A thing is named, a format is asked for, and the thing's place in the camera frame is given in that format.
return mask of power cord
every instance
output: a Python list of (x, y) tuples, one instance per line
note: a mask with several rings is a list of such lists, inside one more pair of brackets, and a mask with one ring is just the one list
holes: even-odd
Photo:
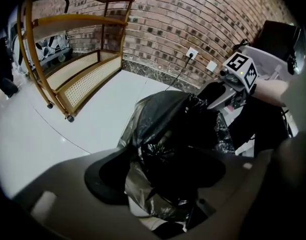
[(187, 66), (187, 64), (188, 64), (188, 62), (189, 62), (189, 60), (191, 59), (191, 58), (193, 58), (193, 56), (194, 56), (194, 54), (189, 54), (189, 58), (188, 58), (188, 60), (187, 60), (187, 62), (186, 62), (186, 64), (185, 64), (185, 66), (182, 68), (182, 70), (181, 70), (181, 72), (178, 74), (178, 76), (174, 79), (174, 81), (170, 84), (170, 86), (169, 87), (167, 87), (166, 88), (166, 90), (165, 91), (167, 91), (168, 90), (168, 88), (170, 88), (174, 83), (175, 83), (175, 81), (178, 79), (178, 77), (182, 74), (182, 72), (183, 72), (183, 70), (186, 68), (186, 66)]

